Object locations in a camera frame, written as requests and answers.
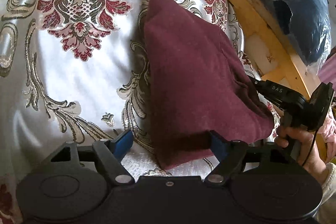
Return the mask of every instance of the black cable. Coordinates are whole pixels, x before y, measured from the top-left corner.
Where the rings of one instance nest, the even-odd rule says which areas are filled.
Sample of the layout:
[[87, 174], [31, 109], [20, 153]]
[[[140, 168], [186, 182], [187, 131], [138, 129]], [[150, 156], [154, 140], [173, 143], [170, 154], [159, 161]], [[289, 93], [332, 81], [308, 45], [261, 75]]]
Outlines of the black cable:
[[306, 162], [307, 162], [307, 160], [308, 160], [308, 158], [309, 158], [309, 156], [310, 156], [310, 153], [311, 153], [311, 151], [313, 150], [314, 143], [315, 143], [315, 139], [316, 139], [316, 135], [317, 135], [317, 131], [318, 131], [318, 129], [317, 129], [317, 130], [315, 131], [315, 133], [314, 133], [314, 138], [313, 138], [313, 142], [311, 143], [310, 150], [309, 150], [309, 152], [308, 152], [308, 155], [307, 155], [306, 159], [304, 160], [304, 162], [303, 162], [303, 164], [302, 164], [301, 166], [304, 166], [304, 165], [306, 164]]

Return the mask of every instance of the maroon fabric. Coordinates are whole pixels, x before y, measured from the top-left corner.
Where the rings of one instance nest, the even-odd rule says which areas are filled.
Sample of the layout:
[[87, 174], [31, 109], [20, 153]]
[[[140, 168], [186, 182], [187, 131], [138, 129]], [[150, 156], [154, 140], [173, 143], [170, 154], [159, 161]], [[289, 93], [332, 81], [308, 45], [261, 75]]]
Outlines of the maroon fabric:
[[211, 156], [207, 130], [247, 143], [268, 137], [271, 112], [226, 34], [176, 4], [150, 0], [151, 139], [162, 168]]

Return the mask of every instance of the wooden bed frame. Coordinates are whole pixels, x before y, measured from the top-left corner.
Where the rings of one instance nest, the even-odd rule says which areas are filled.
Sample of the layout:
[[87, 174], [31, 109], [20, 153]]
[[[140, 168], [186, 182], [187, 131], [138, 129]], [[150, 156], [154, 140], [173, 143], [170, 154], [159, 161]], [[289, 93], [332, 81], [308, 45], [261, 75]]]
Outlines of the wooden bed frame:
[[[297, 90], [309, 99], [320, 80], [306, 71], [306, 66], [261, 1], [228, 1], [233, 5], [244, 32], [244, 51], [261, 78]], [[319, 134], [316, 143], [324, 160], [327, 156], [326, 146]]]

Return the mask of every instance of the white satin fabric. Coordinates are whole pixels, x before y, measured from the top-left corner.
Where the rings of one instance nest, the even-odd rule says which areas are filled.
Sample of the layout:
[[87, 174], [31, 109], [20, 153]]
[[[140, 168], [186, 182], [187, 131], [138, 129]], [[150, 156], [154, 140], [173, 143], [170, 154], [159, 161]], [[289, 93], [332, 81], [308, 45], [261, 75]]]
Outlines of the white satin fabric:
[[[252, 73], [242, 29], [226, 0], [175, 1], [219, 25]], [[204, 178], [218, 164], [210, 157], [161, 170], [155, 160], [141, 29], [147, 5], [148, 0], [0, 0], [0, 185], [7, 185], [14, 203], [16, 183], [63, 142], [90, 145], [128, 128], [136, 142], [122, 164], [135, 179]], [[20, 221], [17, 213], [7, 216]]]

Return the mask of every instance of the screw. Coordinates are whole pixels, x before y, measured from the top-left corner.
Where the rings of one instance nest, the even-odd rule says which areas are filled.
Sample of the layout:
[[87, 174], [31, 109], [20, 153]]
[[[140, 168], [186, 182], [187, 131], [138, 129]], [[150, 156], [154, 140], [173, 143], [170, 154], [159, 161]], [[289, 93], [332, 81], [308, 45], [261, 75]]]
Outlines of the screw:
[[221, 175], [213, 174], [213, 175], [208, 176], [208, 181], [211, 183], [221, 183], [223, 180], [224, 178]]
[[119, 183], [129, 183], [132, 177], [129, 175], [118, 175], [115, 177], [115, 181]]
[[173, 186], [174, 185], [174, 182], [172, 182], [172, 181], [167, 181], [166, 182], [166, 186]]

